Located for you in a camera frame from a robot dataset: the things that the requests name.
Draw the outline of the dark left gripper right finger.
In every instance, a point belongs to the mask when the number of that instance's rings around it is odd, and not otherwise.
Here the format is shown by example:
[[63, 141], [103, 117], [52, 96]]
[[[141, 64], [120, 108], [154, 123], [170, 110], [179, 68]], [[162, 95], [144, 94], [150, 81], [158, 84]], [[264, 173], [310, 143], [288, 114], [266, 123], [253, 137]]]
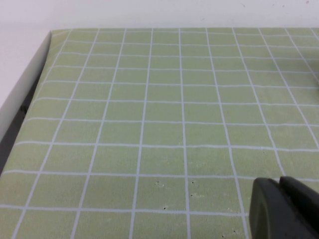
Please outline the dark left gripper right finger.
[[319, 224], [319, 194], [312, 188], [290, 176], [282, 176], [280, 188], [291, 200], [297, 212], [310, 225]]

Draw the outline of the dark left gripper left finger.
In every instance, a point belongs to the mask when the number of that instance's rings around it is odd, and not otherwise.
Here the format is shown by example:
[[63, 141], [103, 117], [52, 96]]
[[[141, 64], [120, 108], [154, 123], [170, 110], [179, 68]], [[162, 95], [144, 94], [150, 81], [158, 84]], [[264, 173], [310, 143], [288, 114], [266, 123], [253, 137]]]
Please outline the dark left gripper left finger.
[[297, 212], [279, 181], [256, 178], [253, 182], [249, 225], [254, 239], [317, 239], [319, 225], [310, 225]]

